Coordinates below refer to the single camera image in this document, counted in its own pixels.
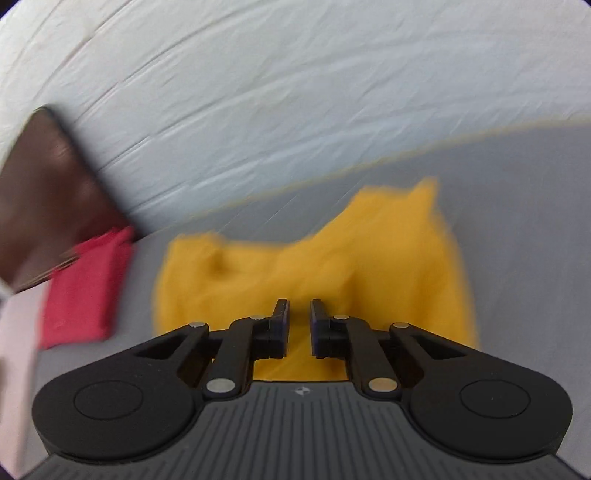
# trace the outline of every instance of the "gray mat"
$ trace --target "gray mat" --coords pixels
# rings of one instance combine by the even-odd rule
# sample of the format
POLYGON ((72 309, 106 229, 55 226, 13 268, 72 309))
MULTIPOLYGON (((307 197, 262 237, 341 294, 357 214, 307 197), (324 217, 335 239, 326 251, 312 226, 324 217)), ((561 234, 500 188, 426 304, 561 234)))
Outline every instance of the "gray mat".
MULTIPOLYGON (((536 369, 570 394, 574 418, 559 454, 591 475, 591 126, 515 132, 374 165, 215 211, 137 245, 107 342, 42 352, 35 392, 55 376, 151 336, 151 292, 167 244, 214 230, 291 242, 319 230, 364 185, 441 184, 440 209, 462 250, 482 349, 536 369)), ((43 458, 31 428, 25 464, 43 458)))

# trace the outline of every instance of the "yellow cloth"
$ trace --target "yellow cloth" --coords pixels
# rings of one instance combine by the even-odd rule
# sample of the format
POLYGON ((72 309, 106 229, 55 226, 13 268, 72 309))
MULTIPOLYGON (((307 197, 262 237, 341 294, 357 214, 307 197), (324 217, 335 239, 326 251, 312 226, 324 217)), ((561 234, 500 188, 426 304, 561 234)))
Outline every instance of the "yellow cloth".
POLYGON ((364 188, 317 234, 289 245, 181 235, 155 287, 159 334, 201 320, 211 330, 270 315, 290 301, 287 358, 255 364, 259 380, 343 380, 343 362, 311 356, 309 305, 365 319, 374 329, 408 322, 476 346, 460 256, 434 208, 437 184, 410 191, 364 188))

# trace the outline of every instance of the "red cloth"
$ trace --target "red cloth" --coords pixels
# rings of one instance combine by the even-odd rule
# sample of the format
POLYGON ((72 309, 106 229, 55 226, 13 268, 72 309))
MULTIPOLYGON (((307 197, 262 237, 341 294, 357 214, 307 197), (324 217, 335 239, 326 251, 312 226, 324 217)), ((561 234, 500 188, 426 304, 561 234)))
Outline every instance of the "red cloth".
POLYGON ((127 227, 78 244, 78 260, 51 273, 41 348, 111 336, 119 292, 133 254, 133 235, 127 227))

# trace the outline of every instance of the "round silver rivet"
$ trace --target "round silver rivet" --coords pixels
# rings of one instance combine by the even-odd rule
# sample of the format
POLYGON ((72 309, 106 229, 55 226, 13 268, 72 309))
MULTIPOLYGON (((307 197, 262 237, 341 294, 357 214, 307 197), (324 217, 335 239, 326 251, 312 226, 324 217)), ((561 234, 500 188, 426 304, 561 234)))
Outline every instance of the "round silver rivet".
POLYGON ((207 389, 212 393, 228 393, 236 387, 229 378, 214 378, 207 382, 207 389))
POLYGON ((398 388, 398 383, 387 377, 373 378, 368 385, 370 390, 381 393, 393 392, 398 388))

